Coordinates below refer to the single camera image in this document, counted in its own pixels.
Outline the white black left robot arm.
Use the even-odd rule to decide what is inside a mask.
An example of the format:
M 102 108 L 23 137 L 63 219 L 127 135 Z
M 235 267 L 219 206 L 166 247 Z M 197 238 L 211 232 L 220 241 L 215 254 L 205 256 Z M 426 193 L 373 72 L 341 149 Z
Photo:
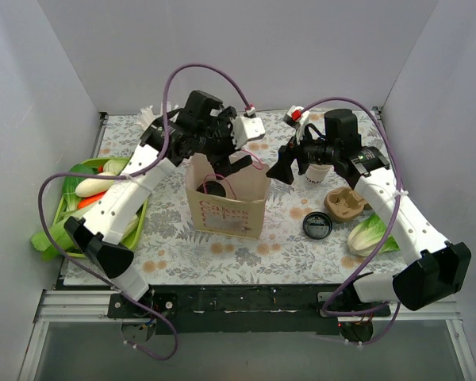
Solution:
M 147 126 L 121 179 L 113 181 L 104 196 L 81 217 L 69 217 L 64 224 L 75 246 L 107 279 L 128 296 L 125 307 L 135 317 L 147 316 L 153 307 L 148 283 L 134 268 L 134 254 L 122 244 L 125 229 L 154 188 L 181 162 L 196 153 L 206 156 L 213 172 L 227 177 L 252 160 L 236 162 L 229 157 L 252 140 L 264 136 L 263 123 L 249 109 L 242 116 L 232 106 L 201 90 L 190 93 L 182 108 L 166 117 L 148 120 Z

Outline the black plastic cup lid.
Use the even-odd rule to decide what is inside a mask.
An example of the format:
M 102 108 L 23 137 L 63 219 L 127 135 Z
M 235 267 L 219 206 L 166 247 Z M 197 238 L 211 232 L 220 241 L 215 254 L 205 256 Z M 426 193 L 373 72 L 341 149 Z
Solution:
M 227 196 L 225 187 L 217 181 L 206 181 L 202 183 L 197 188 L 197 192 L 223 198 Z

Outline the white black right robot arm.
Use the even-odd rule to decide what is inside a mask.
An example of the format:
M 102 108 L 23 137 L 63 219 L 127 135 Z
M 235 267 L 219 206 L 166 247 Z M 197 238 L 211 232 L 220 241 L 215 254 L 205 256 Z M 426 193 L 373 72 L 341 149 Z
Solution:
M 419 310 L 461 290 L 471 259 L 469 248 L 463 242 L 450 242 L 428 222 L 387 158 L 377 148 L 362 144 L 358 119 L 351 110 L 326 112 L 325 134 L 317 139 L 309 131 L 309 112 L 293 106 L 283 121 L 296 133 L 278 150 L 278 161 L 267 177 L 291 184 L 292 163 L 301 174 L 311 164 L 333 166 L 387 225 L 404 258 L 406 266 L 398 273 L 360 275 L 344 285 L 348 313 L 364 314 L 372 302 L 399 302 Z

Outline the stack of white paper cups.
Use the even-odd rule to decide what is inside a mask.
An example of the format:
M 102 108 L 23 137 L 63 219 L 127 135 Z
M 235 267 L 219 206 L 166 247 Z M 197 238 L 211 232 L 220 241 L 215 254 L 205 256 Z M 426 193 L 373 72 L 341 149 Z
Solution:
M 311 185 L 321 184 L 332 170 L 332 165 L 311 164 L 305 172 L 305 180 Z

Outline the kraft paper cakes bag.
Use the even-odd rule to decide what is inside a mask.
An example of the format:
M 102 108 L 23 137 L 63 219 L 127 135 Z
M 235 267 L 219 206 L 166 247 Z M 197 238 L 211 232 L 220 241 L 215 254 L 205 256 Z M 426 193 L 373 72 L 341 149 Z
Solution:
M 197 154 L 190 159 L 186 171 L 186 196 L 194 228 L 208 233 L 258 239 L 263 229 L 266 201 L 271 180 L 266 173 L 270 167 L 252 159 L 252 165 L 226 178 L 213 173 L 206 156 Z M 217 181 L 227 196 L 217 197 L 197 192 L 206 181 Z

